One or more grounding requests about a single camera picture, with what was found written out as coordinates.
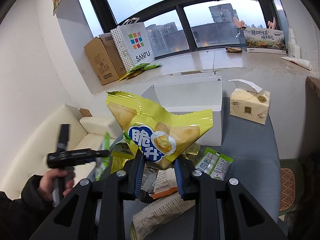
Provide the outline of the person's left hand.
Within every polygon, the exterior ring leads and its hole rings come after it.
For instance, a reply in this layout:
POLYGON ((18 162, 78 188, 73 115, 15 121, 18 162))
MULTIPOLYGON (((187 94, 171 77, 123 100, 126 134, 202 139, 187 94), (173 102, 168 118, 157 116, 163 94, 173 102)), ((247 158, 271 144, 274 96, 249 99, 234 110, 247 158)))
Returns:
POLYGON ((66 170, 52 169, 47 171, 40 180, 39 187, 37 189, 41 198, 45 201, 53 200, 53 191, 54 191, 54 181, 57 178, 69 179, 65 182, 65 190, 63 191, 63 196, 66 197, 72 190, 74 186, 75 173, 66 170))

